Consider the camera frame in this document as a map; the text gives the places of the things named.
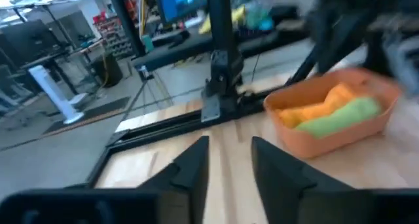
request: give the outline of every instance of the orange plastic bin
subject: orange plastic bin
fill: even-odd
[[[375,97],[381,103],[383,113],[324,138],[315,138],[308,132],[282,124],[276,110],[323,102],[330,89],[338,83],[346,83]],[[366,69],[349,67],[277,90],[266,97],[264,108],[275,124],[278,139],[285,143],[286,148],[297,157],[312,158],[383,131],[399,95],[400,89],[391,79]]]

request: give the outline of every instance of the yellow sponge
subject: yellow sponge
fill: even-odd
[[[277,113],[286,127],[294,128],[302,122],[328,116],[356,97],[358,97],[357,94],[349,86],[339,83],[329,91],[323,103],[292,109],[279,109]]]

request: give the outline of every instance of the yellow object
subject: yellow object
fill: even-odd
[[[235,24],[236,22],[244,18],[244,14],[245,14],[244,11],[245,11],[244,5],[233,10],[231,12],[231,22]],[[199,34],[204,34],[209,31],[211,31],[211,21],[210,21],[210,16],[208,15],[207,18],[205,19],[205,22],[201,25],[201,28],[199,29]]]
[[[144,15],[144,10],[145,10],[145,0],[141,0],[141,29],[140,29],[140,33],[139,36],[142,37],[144,34],[144,28],[145,28],[145,23],[146,23],[146,19],[145,19],[145,15]]]
[[[294,128],[300,123],[332,114],[337,109],[358,97],[352,89],[344,83],[332,88],[322,103],[296,107],[292,109],[277,110],[278,116],[288,128]]]

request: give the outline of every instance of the black cable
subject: black cable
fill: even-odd
[[[253,73],[251,74],[251,82],[253,82],[253,79],[255,78],[255,72],[256,72],[257,63],[259,62],[259,57],[261,57],[261,54],[257,55],[255,67],[253,67]]]

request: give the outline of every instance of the wooden tabletop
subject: wooden tabletop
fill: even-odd
[[[254,91],[283,84],[288,75],[247,87]],[[118,130],[135,128],[199,109],[200,102],[130,119]],[[355,188],[419,187],[419,106],[399,100],[387,130],[315,159],[309,165]],[[287,151],[265,113],[183,134],[111,157],[96,187],[137,187],[169,164],[200,136],[209,136],[209,185],[204,223],[265,224],[251,168],[251,139],[259,136]]]

